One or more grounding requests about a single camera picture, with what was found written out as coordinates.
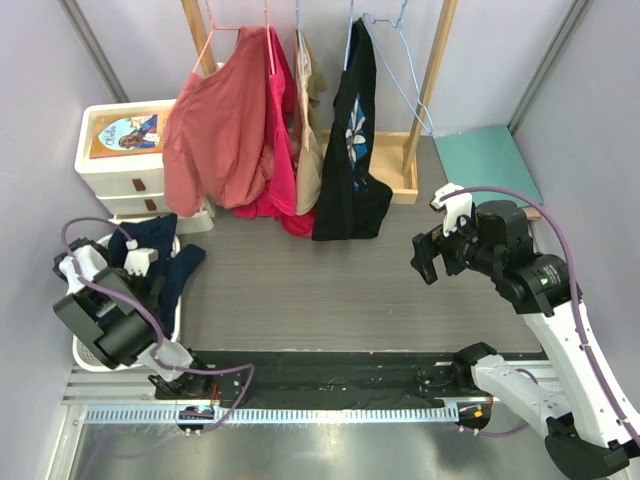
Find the navy blue t shirt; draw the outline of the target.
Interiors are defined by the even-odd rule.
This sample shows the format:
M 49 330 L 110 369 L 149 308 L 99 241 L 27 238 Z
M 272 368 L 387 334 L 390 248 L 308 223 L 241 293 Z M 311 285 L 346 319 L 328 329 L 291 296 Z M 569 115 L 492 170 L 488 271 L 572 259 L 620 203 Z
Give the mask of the navy blue t shirt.
M 167 338 L 175 328 L 175 311 L 187 281 L 206 257 L 206 252 L 194 245 L 186 244 L 177 253 L 173 252 L 178 217 L 169 214 L 138 223 L 123 222 L 121 227 L 136 240 L 140 247 L 158 251 L 159 259 L 152 264 L 148 275 L 162 274 L 166 283 L 161 296 L 161 319 L 157 320 Z

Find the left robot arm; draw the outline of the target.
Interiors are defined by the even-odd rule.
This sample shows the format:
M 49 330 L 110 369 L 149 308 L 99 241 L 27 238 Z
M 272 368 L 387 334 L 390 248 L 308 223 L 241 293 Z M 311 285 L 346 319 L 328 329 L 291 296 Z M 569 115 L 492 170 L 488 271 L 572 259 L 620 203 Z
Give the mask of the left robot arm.
M 67 294 L 53 311 L 106 368 L 137 363 L 155 373 L 149 381 L 172 397 L 200 399 L 211 393 L 213 375 L 194 352 L 173 340 L 176 311 L 186 284 L 204 257 L 190 245 L 175 256 L 154 259 L 145 274 L 132 274 L 103 245 L 82 238 L 70 254 L 55 258 L 54 273 Z

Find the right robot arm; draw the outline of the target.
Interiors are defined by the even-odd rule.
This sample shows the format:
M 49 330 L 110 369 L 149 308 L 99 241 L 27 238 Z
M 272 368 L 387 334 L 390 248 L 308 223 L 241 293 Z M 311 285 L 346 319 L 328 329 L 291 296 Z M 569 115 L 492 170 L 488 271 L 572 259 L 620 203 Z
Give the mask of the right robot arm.
M 638 411 L 626 399 L 593 335 L 566 257 L 535 250 L 525 212 L 509 200 L 474 205 L 468 194 L 434 198 L 441 225 L 413 240 L 412 267 L 425 283 L 441 258 L 449 276 L 466 270 L 488 277 L 547 355 L 564 395 L 558 397 L 478 342 L 456 352 L 457 391 L 498 398 L 543 439 L 570 479 L 598 479 L 626 470 L 639 455 Z

